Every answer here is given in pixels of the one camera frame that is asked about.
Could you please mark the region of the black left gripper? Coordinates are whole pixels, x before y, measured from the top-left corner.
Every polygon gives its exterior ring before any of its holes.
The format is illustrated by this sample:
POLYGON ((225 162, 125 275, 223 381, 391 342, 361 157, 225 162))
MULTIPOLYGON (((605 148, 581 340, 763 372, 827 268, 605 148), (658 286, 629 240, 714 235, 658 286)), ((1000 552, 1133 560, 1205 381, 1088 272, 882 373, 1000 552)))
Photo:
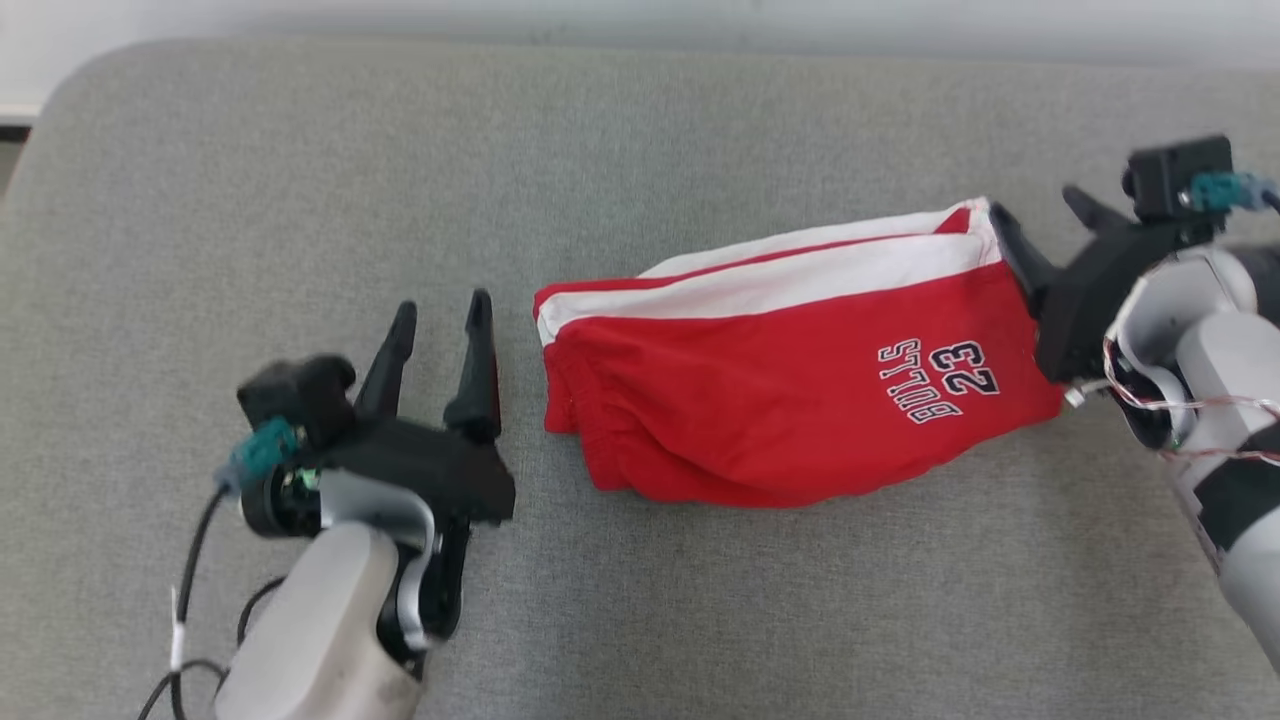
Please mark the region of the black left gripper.
MULTIPOLYGON (((419 311, 403 301, 355 401, 360 416, 397 416, 419 311)), ((305 448, 243 489, 239 507, 261 537, 312 538, 362 523, 394 541, 434 541, 451 521, 499 525, 515 511, 515 478, 493 446, 500 387, 492 296, 475 290, 467 347, 447 430, 396 418, 362 420, 334 445, 305 448)))

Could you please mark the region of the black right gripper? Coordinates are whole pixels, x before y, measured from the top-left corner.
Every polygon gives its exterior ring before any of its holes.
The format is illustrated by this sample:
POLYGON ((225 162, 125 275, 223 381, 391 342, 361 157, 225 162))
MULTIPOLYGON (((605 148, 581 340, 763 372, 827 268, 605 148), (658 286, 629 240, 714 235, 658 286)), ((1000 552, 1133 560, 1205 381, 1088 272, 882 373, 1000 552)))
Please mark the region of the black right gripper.
POLYGON ((1075 184, 1062 187, 1062 200, 1093 237, 1061 266, 1027 238, 1002 204, 991 204, 989 222, 1021 296, 1038 301, 1041 373, 1048 380, 1096 379, 1103 373, 1103 334, 1138 279, 1175 252, 1212 242, 1226 222, 1132 222, 1075 184))

